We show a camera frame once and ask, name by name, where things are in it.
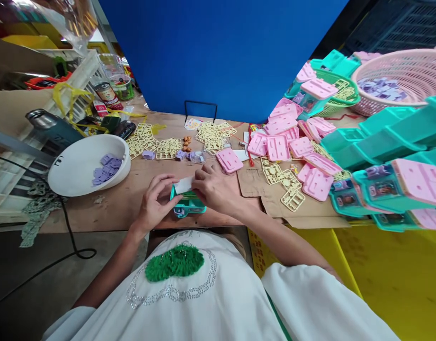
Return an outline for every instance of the concrete floor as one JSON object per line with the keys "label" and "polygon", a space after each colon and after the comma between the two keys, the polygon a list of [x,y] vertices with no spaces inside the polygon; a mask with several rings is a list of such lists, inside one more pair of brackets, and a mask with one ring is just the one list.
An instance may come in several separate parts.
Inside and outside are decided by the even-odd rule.
{"label": "concrete floor", "polygon": [[[246,228],[236,234],[251,262]],[[0,302],[0,340],[40,340],[44,331],[67,312],[117,249],[125,232],[77,233],[76,244],[95,248],[90,260],[72,256],[55,265]],[[20,232],[0,233],[0,298],[53,261],[72,252],[68,234],[41,234],[31,248],[20,249]],[[147,251],[144,241],[134,268]]]}

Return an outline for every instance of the blue partition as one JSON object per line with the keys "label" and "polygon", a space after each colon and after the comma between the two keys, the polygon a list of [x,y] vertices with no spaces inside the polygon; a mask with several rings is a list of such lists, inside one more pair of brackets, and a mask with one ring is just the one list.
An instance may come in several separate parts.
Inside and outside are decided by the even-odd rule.
{"label": "blue partition", "polygon": [[[100,0],[151,110],[262,123],[347,0]],[[188,107],[213,117],[214,108]]]}

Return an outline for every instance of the pink laundry basket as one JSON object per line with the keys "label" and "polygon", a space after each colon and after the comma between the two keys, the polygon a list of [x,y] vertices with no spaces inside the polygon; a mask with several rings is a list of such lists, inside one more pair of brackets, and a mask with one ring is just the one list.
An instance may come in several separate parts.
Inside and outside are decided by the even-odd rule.
{"label": "pink laundry basket", "polygon": [[357,84],[361,79],[372,81],[387,77],[397,80],[407,98],[402,102],[380,99],[358,87],[361,101],[351,110],[363,116],[371,116],[387,107],[415,107],[427,105],[425,99],[436,95],[436,50],[404,50],[384,54],[360,66],[352,75]]}

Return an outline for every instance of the white shirt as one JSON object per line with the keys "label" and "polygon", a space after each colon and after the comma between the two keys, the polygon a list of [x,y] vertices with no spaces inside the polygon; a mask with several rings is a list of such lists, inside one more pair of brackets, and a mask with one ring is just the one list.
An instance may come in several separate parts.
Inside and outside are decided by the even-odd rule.
{"label": "white shirt", "polygon": [[[150,283],[148,261],[179,244],[205,263],[189,277]],[[182,231],[167,238],[98,308],[62,316],[43,340],[399,340],[352,291],[317,266],[270,266],[259,279],[225,238]]]}

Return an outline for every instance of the green heart patch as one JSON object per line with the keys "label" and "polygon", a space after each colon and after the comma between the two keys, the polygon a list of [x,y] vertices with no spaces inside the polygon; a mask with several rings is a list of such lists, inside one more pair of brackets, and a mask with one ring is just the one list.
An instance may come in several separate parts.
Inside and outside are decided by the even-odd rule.
{"label": "green heart patch", "polygon": [[194,246],[177,245],[163,254],[153,257],[145,268],[149,282],[161,282],[172,276],[187,277],[199,271],[204,255]]}

